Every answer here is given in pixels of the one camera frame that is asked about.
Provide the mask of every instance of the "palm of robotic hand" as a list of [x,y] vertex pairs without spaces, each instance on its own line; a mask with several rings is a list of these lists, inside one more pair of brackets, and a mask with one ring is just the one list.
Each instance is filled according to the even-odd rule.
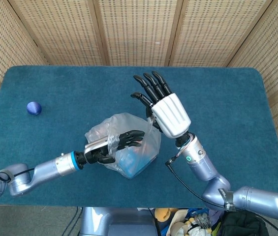
[[[127,147],[139,147],[140,141],[143,140],[144,132],[141,130],[130,130],[119,135],[119,143],[117,151]],[[101,138],[95,142],[87,144],[84,149],[84,153],[77,153],[77,163],[80,168],[86,163],[101,163],[109,164],[114,163],[116,160],[114,157],[109,156],[108,151],[108,137]]]
[[143,74],[150,84],[138,75],[133,76],[150,98],[139,92],[133,93],[131,97],[139,99],[146,106],[147,117],[154,118],[154,126],[168,138],[188,139],[191,121],[182,103],[160,74],[156,71],[152,71],[152,74],[154,77],[148,73]]

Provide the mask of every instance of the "gray carpet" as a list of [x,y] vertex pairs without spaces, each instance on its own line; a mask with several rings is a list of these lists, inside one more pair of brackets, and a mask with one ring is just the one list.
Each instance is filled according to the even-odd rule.
[[[75,210],[75,207],[0,206],[0,235],[60,236]],[[268,219],[278,227],[277,220]],[[77,235],[79,228],[80,220],[71,235]],[[271,226],[268,229],[270,236],[278,236],[278,232]]]

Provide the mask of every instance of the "blue table surface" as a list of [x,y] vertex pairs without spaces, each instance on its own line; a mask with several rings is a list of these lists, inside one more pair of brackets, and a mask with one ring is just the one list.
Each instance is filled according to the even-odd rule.
[[[144,118],[145,108],[130,98],[143,92],[134,74],[157,70],[180,98],[195,133],[216,169],[232,189],[248,185],[278,192],[278,138],[262,78],[252,68],[16,66],[0,89],[0,169],[34,167],[62,152],[82,151],[84,134],[113,114]],[[38,116],[26,105],[42,105]],[[176,152],[162,135],[160,153],[129,180],[100,164],[41,185],[0,204],[92,207],[201,207],[164,163]],[[173,165],[197,193],[206,186],[179,158]]]

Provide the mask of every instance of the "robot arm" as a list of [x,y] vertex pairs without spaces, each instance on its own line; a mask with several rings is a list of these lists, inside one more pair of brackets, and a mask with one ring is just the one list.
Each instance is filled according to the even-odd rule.
[[[144,132],[131,130],[119,136],[117,151],[126,147],[140,146]],[[0,196],[4,193],[6,186],[10,194],[21,196],[32,191],[37,186],[53,179],[68,175],[83,169],[87,163],[108,164],[115,162],[114,157],[108,155],[108,137],[101,138],[87,144],[83,152],[73,151],[37,165],[31,178],[26,164],[15,164],[0,171]]]
[[208,182],[202,200],[210,209],[248,210],[278,219],[278,193],[247,186],[235,192],[230,190],[230,183],[217,172],[198,138],[188,132],[191,121],[179,98],[171,92],[161,75],[156,71],[152,74],[155,78],[144,73],[151,86],[142,77],[134,76],[151,99],[138,92],[131,97],[139,99],[146,106],[147,117],[154,119],[155,127],[168,138],[176,139],[179,152],[166,162],[169,169],[173,172],[170,164],[178,156],[183,156],[196,177]]

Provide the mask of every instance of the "clear plastic bag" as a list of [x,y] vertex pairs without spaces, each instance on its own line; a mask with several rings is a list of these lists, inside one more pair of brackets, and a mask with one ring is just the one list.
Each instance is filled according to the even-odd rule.
[[[116,152],[119,135],[130,130],[145,132],[141,146],[127,147]],[[115,157],[116,162],[104,166],[118,171],[129,179],[143,171],[159,153],[161,135],[153,127],[152,121],[146,121],[129,113],[113,115],[85,134],[89,143],[105,136],[108,136],[109,155]]]

